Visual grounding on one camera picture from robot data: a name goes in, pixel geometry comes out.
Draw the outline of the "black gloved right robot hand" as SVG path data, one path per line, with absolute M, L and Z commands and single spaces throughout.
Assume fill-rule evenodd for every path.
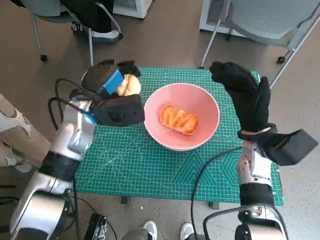
M 252 73 L 234 62 L 214 61 L 209 71 L 215 83 L 222 84 L 230 95 L 241 130 L 257 133 L 271 126 L 268 78 L 257 82 Z

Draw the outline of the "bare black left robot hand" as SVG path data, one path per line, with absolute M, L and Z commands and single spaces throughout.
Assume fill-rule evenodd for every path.
M 87 70 L 82 77 L 81 86 L 103 99 L 115 99 L 140 94 L 140 76 L 141 72 L 134 60 L 115 63 L 113 59 L 107 59 Z

